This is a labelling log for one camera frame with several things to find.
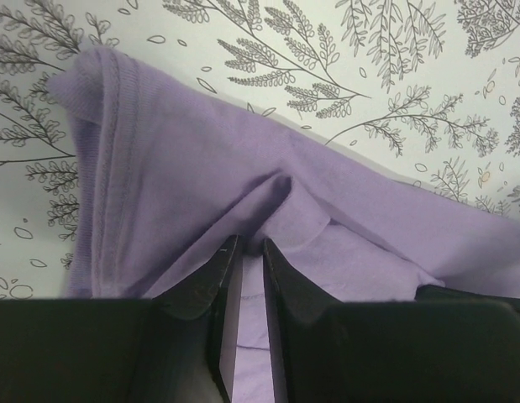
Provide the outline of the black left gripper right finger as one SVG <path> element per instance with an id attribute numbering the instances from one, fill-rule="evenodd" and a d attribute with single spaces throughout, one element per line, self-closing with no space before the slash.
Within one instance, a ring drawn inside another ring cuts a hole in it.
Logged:
<path id="1" fill-rule="evenodd" d="M 520 299 L 438 286 L 343 302 L 263 246 L 278 402 L 520 402 Z"/>

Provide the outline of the purple t shirt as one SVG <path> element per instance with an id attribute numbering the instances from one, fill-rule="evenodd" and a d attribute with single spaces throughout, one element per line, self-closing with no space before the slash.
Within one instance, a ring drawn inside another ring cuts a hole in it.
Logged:
<path id="1" fill-rule="evenodd" d="M 155 297 L 245 238 L 237 402 L 274 399 L 267 238 L 344 301 L 410 301 L 421 285 L 520 298 L 520 222 L 391 180 L 107 47 L 47 88 L 76 146 L 70 296 Z"/>

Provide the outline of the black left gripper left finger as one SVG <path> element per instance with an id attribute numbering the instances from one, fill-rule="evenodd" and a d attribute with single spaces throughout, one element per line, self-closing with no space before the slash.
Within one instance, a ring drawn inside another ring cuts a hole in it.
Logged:
<path id="1" fill-rule="evenodd" d="M 0 402 L 228 402 L 243 241 L 153 299 L 0 300 Z"/>

